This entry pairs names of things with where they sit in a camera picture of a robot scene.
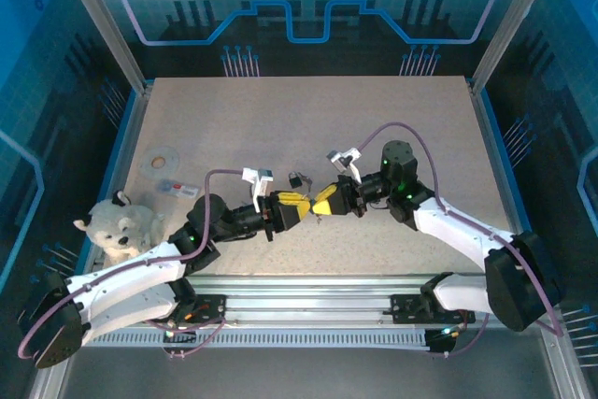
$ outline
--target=white plush toy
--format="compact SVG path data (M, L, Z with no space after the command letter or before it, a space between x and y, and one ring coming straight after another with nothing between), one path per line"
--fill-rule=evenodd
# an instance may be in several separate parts
M112 199L97 203L85 220L73 224L104 250L109 265L120 264L155 247L164 234L163 216L116 191Z

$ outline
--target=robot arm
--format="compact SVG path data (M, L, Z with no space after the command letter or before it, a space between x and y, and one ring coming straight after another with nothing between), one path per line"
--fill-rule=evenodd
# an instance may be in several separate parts
M494 229L436 198L417 176L418 161L408 143L395 140L384 145L380 170L354 176L359 152L332 152L328 158L339 175L316 197L312 209L319 215L362 217L367 205L386 199L392 216L414 231L447 243L472 260L482 276L444 273L421 288L425 310L471 310L494 314L507 328L520 332L546 311L536 287L505 245L519 252L533 270L551 305L561 302L564 286L554 263L537 235L520 235Z
M218 195L209 196L208 238L197 255L178 260L200 248L206 228L204 196L187 214L187 222L150 251L105 270L68 279L54 274L37 284L18 317L24 335L52 307L74 292L82 293L44 320L29 340L27 350L36 367L53 366L92 339L137 322L179 320L193 310L195 302L195 293L185 277L220 256L217 243L253 238L260 231L272 241L274 234L291 229L309 212L309 199L300 193L268 192L267 183L272 181L269 171L246 169L244 179L259 191L249 206L231 210ZM104 280L94 285L99 278ZM185 322L203 321L200 314Z

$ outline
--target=roll of tape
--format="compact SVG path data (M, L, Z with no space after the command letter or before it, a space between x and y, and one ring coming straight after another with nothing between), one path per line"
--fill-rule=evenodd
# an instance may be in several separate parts
M172 178L178 170L178 153L172 147L158 147L145 152L139 173L152 180Z

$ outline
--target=table surface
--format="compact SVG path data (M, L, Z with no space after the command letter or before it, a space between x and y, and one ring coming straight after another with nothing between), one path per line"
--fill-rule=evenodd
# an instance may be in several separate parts
M313 179L312 194L336 181L330 150L357 147L381 124L402 121L421 134L434 157L441 195L489 225L508 229L488 153L463 77L158 78L135 148L125 192L165 215L164 236L184 222L194 200L159 193L139 170L147 151L174 148L174 180L203 186L215 168L269 168L275 188L290 190L288 174ZM382 146L411 143L420 179L432 187L425 154L408 131L390 128L364 150L362 175L377 172ZM212 177L210 190L230 208L249 204L240 177ZM307 215L267 242L218 245L221 257L201 273L219 275L406 275L478 272L458 251L394 221L388 211Z

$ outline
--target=plush toy face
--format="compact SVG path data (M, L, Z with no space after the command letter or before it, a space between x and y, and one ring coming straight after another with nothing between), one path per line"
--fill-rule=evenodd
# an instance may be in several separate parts
M96 204L87 220L73 223L85 231L90 240L101 248L135 248L143 238L139 230L140 219L130 207L131 200L122 191L115 192L112 199Z

